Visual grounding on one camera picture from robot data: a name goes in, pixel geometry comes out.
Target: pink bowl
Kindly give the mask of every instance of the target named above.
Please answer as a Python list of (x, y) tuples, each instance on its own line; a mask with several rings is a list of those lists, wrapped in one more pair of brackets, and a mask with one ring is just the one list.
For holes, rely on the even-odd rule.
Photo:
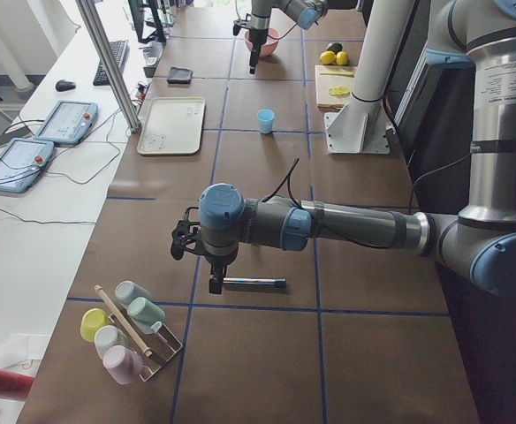
[[(252, 51), (252, 43), (248, 40), (250, 33), (246, 30), (244, 32), (244, 42), (247, 44), (248, 50)], [(279, 32), (274, 28), (270, 28), (268, 30), (268, 39), (266, 40), (266, 44), (264, 44), (260, 50), (260, 57), (265, 57), (271, 55), (277, 47), (277, 42), (279, 40), (275, 40), (279, 38)]]

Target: small plastic cup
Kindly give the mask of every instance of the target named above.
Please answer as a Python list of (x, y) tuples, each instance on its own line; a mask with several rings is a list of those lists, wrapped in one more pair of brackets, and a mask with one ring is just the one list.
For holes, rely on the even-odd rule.
[(101, 327), (109, 325), (109, 316), (105, 311), (98, 307), (89, 309), (83, 314), (81, 318), (80, 334), (81, 337), (89, 343), (93, 343), (95, 339), (95, 333)]
[(258, 119), (258, 129), (262, 134), (270, 134), (274, 129), (274, 118), (276, 114), (270, 109), (258, 110), (256, 118)]
[(128, 347), (125, 333), (114, 325), (105, 325), (97, 330), (94, 342), (97, 355), (99, 355), (100, 359), (102, 359), (105, 353), (113, 346), (120, 345)]
[(130, 384), (142, 372), (142, 358), (137, 352), (116, 345), (102, 357), (102, 365), (119, 384)]
[(146, 298), (133, 300), (126, 312), (144, 334), (154, 334), (152, 326), (166, 318), (164, 311)]
[(127, 307), (136, 298), (150, 299), (150, 293), (132, 281), (123, 281), (115, 288), (115, 297), (123, 307)]

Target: beige tray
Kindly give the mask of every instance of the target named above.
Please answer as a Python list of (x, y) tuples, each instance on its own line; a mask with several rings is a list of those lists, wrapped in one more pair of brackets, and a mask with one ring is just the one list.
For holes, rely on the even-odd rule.
[(138, 142), (141, 155), (192, 155), (201, 145), (202, 97), (156, 97), (149, 105)]

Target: red cylinder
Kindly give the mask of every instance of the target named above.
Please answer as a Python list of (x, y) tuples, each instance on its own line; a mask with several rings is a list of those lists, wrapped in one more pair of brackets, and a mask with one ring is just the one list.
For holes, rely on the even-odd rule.
[(34, 377), (0, 369), (0, 398), (27, 400)]

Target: wooden cutting board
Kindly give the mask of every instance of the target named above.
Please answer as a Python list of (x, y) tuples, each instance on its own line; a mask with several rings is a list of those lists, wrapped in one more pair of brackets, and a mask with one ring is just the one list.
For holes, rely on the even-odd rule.
[(350, 101), (351, 95), (330, 95), (329, 88), (347, 87), (352, 91), (354, 76), (345, 72), (356, 73), (356, 66), (315, 65), (315, 93), (318, 108), (342, 108)]

